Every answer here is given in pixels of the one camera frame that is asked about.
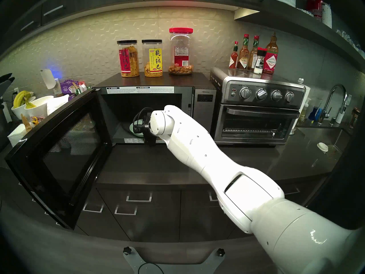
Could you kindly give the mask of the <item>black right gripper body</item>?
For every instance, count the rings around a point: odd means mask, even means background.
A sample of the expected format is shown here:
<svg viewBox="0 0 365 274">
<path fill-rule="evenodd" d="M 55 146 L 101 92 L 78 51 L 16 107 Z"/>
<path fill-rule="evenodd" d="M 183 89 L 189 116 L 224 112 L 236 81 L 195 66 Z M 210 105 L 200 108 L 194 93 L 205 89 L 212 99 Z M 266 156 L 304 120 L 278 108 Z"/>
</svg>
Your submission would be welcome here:
<svg viewBox="0 0 365 274">
<path fill-rule="evenodd" d="M 156 136 L 151 133 L 149 125 L 143 126 L 143 138 L 144 138 L 144 144 L 149 145 L 150 147 L 153 147 L 156 145 Z"/>
</svg>

